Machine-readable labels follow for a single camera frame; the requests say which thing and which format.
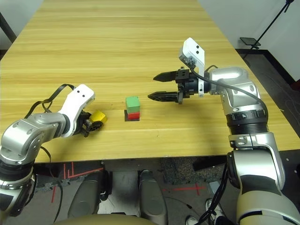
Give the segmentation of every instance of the white wall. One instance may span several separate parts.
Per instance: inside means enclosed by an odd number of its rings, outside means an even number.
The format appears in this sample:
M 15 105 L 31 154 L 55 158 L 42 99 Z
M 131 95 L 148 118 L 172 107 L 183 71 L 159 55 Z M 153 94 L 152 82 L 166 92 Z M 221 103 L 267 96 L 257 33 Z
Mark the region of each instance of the white wall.
M 234 48 L 249 48 L 240 37 L 258 39 L 285 4 L 285 0 L 199 0 Z M 289 72 L 300 79 L 300 1 L 294 1 L 261 39 L 267 49 Z
M 43 0 L 0 0 L 0 12 L 18 36 Z M 10 40 L 0 29 L 0 49 L 8 49 Z
M 294 1 L 286 13 L 276 20 L 262 44 L 294 78 L 300 79 L 300 1 Z

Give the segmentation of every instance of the shoe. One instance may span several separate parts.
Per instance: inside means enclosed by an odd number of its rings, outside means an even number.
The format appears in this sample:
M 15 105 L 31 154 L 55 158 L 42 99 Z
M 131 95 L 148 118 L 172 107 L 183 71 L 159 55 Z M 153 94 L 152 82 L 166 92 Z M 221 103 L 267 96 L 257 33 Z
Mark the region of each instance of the shoe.
M 186 225 L 195 225 L 196 223 L 198 223 L 198 220 L 195 217 L 188 216 L 186 218 Z
M 212 202 L 211 198 L 208 199 L 208 200 L 206 200 L 206 203 L 205 203 L 205 209 L 206 209 L 206 211 L 210 207 L 211 202 Z M 210 218 L 211 218 L 211 220 L 212 220 L 212 222 L 214 224 L 216 223 L 216 220 L 217 220 L 218 217 L 226 217 L 225 214 L 224 214 L 224 212 L 223 212 L 223 210 L 222 210 L 222 208 L 221 208 L 221 206 L 220 206 L 220 204 L 218 204 L 216 206 L 214 212 L 215 212 L 215 214 L 212 213 L 211 216 L 210 216 Z

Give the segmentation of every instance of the green cube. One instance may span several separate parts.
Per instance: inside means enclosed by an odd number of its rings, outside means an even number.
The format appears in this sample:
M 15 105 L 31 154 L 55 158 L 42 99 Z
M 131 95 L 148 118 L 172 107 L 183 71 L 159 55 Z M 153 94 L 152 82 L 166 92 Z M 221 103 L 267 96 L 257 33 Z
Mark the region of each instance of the green cube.
M 140 111 L 140 102 L 138 96 L 126 98 L 127 113 L 138 113 Z

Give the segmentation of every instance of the black cable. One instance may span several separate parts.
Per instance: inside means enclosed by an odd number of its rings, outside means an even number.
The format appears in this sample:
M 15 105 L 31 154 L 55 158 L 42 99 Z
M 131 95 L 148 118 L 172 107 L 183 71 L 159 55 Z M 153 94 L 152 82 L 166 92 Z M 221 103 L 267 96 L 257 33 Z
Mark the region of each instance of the black cable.
M 41 146 L 41 149 L 45 151 L 45 153 L 47 154 L 47 156 L 48 156 L 49 159 L 50 159 L 50 162 L 49 162 L 49 163 L 51 164 L 51 154 L 50 154 L 50 152 L 49 152 L 45 147 L 43 147 L 43 146 Z M 56 219 L 57 219 L 57 217 L 58 217 L 58 215 L 59 215 L 59 213 L 60 213 L 60 209 L 61 209 L 62 196 L 63 196 L 63 188 L 62 188 L 62 185 L 61 185 L 61 183 L 60 183 L 60 180 L 59 180 L 58 178 L 54 177 L 54 175 L 53 175 L 53 173 L 52 173 L 52 171 L 51 171 L 51 165 L 49 165 L 49 166 L 50 166 L 50 167 L 49 167 L 49 172 L 50 172 L 51 176 L 56 180 L 56 183 L 57 183 L 58 186 L 60 187 L 60 204 L 59 204 L 59 206 L 58 206 L 57 213 L 56 213 L 55 219 L 54 219 L 54 221 L 53 221 L 53 223 L 55 223 L 55 221 L 56 221 Z
M 216 69 L 219 69 L 219 67 L 217 67 L 217 66 L 215 66 L 215 65 L 211 65 L 211 66 L 209 66 L 205 71 L 208 72 L 208 70 L 209 70 L 210 68 L 212 68 L 212 67 L 214 67 L 214 68 L 216 68 Z
M 42 104 L 44 110 L 47 112 L 49 110 L 49 107 L 52 104 L 52 101 L 56 98 L 56 96 L 58 96 L 58 94 L 65 88 L 65 87 L 70 87 L 72 90 L 74 90 L 75 86 L 71 85 L 71 84 L 67 84 L 64 83 L 62 84 L 49 98 L 43 100 L 43 101 L 37 101 L 36 103 L 34 103 L 32 105 L 32 107 L 29 109 L 28 113 L 26 114 L 26 116 L 24 117 L 25 119 L 28 118 L 32 112 L 34 111 L 34 109 L 39 105 Z
M 190 210 L 192 210 L 198 217 L 200 217 L 200 215 L 196 212 L 196 210 L 194 210 L 194 208 L 193 208 L 191 205 L 186 204 L 186 203 L 183 202 L 182 200 L 179 200 L 179 199 L 177 199 L 177 198 L 168 197 L 168 196 L 164 196 L 164 198 L 173 199 L 173 200 L 176 200 L 176 201 L 178 201 L 178 202 L 180 202 L 180 203 L 186 205 L 186 206 L 187 206 Z
M 194 71 L 194 68 L 190 68 L 190 70 L 191 70 L 192 73 L 193 73 L 196 77 L 198 77 L 200 80 L 203 80 L 203 81 L 206 81 L 206 82 L 208 82 L 208 83 L 212 83 L 212 84 L 214 84 L 214 85 L 221 86 L 221 87 L 224 87 L 224 88 L 229 88 L 229 89 L 232 89 L 232 90 L 240 91 L 240 92 L 244 93 L 245 95 L 248 95 L 248 96 L 254 98 L 256 101 L 258 101 L 258 102 L 262 105 L 262 107 L 263 107 L 263 109 L 264 109 L 264 113 L 265 113 L 266 118 L 267 118 L 267 121 L 268 121 L 269 113 L 268 113 L 267 106 L 266 106 L 266 104 L 265 104 L 259 97 L 255 96 L 255 95 L 253 95 L 253 94 L 249 93 L 248 91 L 245 91 L 245 90 L 243 90 L 243 89 L 241 89 L 241 88 L 233 87 L 233 86 L 231 86 L 231 85 L 224 84 L 224 83 L 219 82 L 219 81 L 213 81 L 213 80 L 207 79 L 207 78 L 205 78 L 205 77 L 202 77 L 202 76 L 200 76 L 197 72 Z
M 202 216 L 199 219 L 199 222 L 195 225 L 200 225 L 201 223 L 203 223 L 205 220 L 209 219 L 209 224 L 210 224 L 210 217 L 211 214 L 215 214 L 214 210 L 217 207 L 217 205 L 219 204 L 222 195 L 225 191 L 226 185 L 227 185 L 227 163 L 225 163 L 224 169 L 223 169 L 223 174 L 222 174 L 222 179 L 221 179 L 221 184 L 219 185 L 214 197 L 212 198 L 210 207 L 208 208 L 208 210 L 202 214 Z
M 32 192 L 31 192 L 31 194 L 30 194 L 30 196 L 29 196 L 28 201 L 25 203 L 24 206 L 26 206 L 26 205 L 28 205 L 28 203 L 30 203 L 30 201 L 32 200 L 32 198 L 33 198 L 33 196 L 34 196 L 34 192 L 35 192 L 35 190 L 36 190 L 36 187 L 37 187 L 37 179 L 38 179 L 38 177 L 37 177 L 36 174 L 33 174 L 33 175 L 34 175 L 33 189 L 32 189 Z

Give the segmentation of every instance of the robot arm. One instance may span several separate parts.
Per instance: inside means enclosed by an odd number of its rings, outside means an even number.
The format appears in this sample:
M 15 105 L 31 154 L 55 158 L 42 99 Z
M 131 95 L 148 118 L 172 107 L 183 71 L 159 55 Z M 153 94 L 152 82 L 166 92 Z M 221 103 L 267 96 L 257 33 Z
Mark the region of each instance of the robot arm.
M 191 38 L 184 42 L 179 59 L 191 72 L 182 67 L 154 77 L 161 82 L 175 80 L 178 91 L 159 91 L 148 97 L 182 104 L 183 98 L 193 94 L 220 95 L 233 148 L 227 154 L 228 177 L 240 188 L 237 223 L 300 225 L 297 208 L 281 192 L 285 173 L 275 137 L 268 130 L 268 111 L 247 71 L 238 67 L 204 71 L 204 51 Z
M 29 196 L 35 158 L 42 143 L 99 129 L 83 108 L 95 99 L 93 90 L 81 84 L 70 94 L 59 112 L 37 113 L 10 125 L 0 147 L 0 224 L 7 216 L 21 213 Z

